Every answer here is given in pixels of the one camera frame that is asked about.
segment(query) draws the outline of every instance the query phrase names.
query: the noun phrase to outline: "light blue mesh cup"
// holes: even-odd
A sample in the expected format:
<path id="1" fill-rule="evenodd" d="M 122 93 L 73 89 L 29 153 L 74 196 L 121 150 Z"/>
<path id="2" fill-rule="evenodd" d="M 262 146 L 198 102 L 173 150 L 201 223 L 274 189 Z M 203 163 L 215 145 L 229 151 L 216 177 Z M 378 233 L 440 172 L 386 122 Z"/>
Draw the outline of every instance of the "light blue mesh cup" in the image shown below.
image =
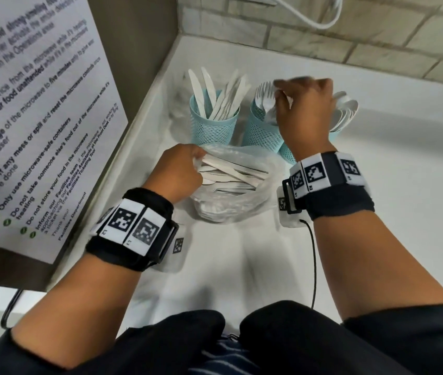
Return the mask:
<path id="1" fill-rule="evenodd" d="M 329 133 L 329 141 L 330 142 L 334 141 L 340 132 L 341 131 Z M 279 150 L 279 155 L 283 157 L 288 163 L 291 164 L 296 163 L 296 159 L 294 159 L 293 153 L 291 152 L 291 150 L 289 150 L 289 147 L 287 147 L 287 144 L 285 143 L 282 145 L 281 149 Z"/>
<path id="2" fill-rule="evenodd" d="M 204 89 L 204 100 L 206 116 L 209 116 L 213 111 L 210 98 L 207 95 L 207 91 Z M 221 90 L 217 90 L 217 96 L 221 93 Z M 232 139 L 233 130 L 236 127 L 237 118 L 239 117 L 240 108 L 236 114 L 225 121 L 212 121 L 206 118 L 202 118 L 199 115 L 199 108 L 195 97 L 190 99 L 191 108 L 191 121 L 192 121 L 192 143 L 198 146 L 206 143 L 220 143 L 229 144 Z"/>
<path id="3" fill-rule="evenodd" d="M 278 152 L 284 143 L 279 127 L 263 122 L 264 118 L 265 111 L 258 108 L 253 101 L 242 146 L 261 146 L 268 151 Z"/>

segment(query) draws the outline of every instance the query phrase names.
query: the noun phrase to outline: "plastic bag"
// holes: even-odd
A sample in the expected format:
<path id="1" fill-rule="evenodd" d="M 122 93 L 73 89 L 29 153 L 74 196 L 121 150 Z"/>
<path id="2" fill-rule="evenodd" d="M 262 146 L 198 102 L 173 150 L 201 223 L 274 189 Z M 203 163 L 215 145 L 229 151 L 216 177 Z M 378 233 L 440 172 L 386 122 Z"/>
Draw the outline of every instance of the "plastic bag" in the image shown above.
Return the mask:
<path id="1" fill-rule="evenodd" d="M 254 192 L 233 196 L 199 188 L 191 198 L 199 216 L 214 222 L 232 222 L 259 214 L 277 204 L 275 190 L 281 185 L 286 162 L 277 154 L 259 146 L 202 146 L 215 157 L 269 173 Z"/>

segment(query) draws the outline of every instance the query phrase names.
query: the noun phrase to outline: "electrical cord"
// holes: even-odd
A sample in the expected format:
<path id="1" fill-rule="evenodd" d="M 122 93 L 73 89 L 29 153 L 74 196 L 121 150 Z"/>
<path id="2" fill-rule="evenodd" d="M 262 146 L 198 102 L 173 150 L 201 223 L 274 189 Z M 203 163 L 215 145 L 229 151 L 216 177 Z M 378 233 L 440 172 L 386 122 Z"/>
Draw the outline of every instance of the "electrical cord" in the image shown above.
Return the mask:
<path id="1" fill-rule="evenodd" d="M 15 304 L 17 304 L 17 301 L 20 298 L 20 296 L 22 296 L 23 292 L 24 292 L 24 290 L 17 290 L 17 292 L 15 292 L 15 295 L 13 295 L 12 299 L 8 303 L 8 306 L 6 307 L 5 312 L 3 313 L 3 316 L 1 317 L 1 322 L 0 322 L 0 326 L 4 330 L 9 329 L 8 328 L 8 317 L 10 317 L 10 313 L 12 313 L 13 308 L 15 307 Z"/>
<path id="2" fill-rule="evenodd" d="M 312 228 L 305 220 L 300 220 L 303 222 L 308 231 L 310 232 L 310 238 L 312 239 L 312 251 L 313 251 L 313 296 L 312 296 L 312 309 L 315 306 L 315 297 L 317 295 L 317 257 L 315 256 L 315 239 L 313 238 Z"/>
<path id="3" fill-rule="evenodd" d="M 298 10 L 296 10 L 292 5 L 288 4 L 284 0 L 274 0 L 276 3 L 282 5 L 284 8 L 289 10 L 292 14 L 294 14 L 296 17 L 300 18 L 305 24 L 310 25 L 311 27 L 319 30 L 326 30 L 332 27 L 335 23 L 337 23 L 339 16 L 341 15 L 341 10 L 343 9 L 343 0 L 334 0 L 334 8 L 336 9 L 336 15 L 334 16 L 333 20 L 328 23 L 318 23 L 315 21 L 312 21 L 310 18 L 306 17 L 302 13 L 300 13 Z"/>

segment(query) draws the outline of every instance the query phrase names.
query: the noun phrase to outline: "tiled wall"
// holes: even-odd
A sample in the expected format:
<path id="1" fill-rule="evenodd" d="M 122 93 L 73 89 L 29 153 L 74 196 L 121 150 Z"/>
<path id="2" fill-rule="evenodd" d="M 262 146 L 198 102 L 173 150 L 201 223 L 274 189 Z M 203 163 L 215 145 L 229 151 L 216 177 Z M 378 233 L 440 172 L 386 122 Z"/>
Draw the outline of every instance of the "tiled wall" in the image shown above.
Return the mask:
<path id="1" fill-rule="evenodd" d="M 329 30 L 313 31 L 281 6 L 178 0 L 181 30 L 245 45 L 443 83 L 443 0 L 343 0 Z M 324 22 L 328 0 L 285 0 Z"/>

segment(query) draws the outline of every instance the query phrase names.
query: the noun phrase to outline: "sign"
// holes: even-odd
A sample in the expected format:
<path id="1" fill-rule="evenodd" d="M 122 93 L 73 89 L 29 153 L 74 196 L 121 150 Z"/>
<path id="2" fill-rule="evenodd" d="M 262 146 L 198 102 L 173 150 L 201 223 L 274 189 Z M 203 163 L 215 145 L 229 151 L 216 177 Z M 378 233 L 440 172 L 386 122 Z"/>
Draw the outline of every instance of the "sign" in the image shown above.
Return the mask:
<path id="1" fill-rule="evenodd" d="M 53 263 L 126 124 L 87 0 L 0 0 L 0 247 Z"/>

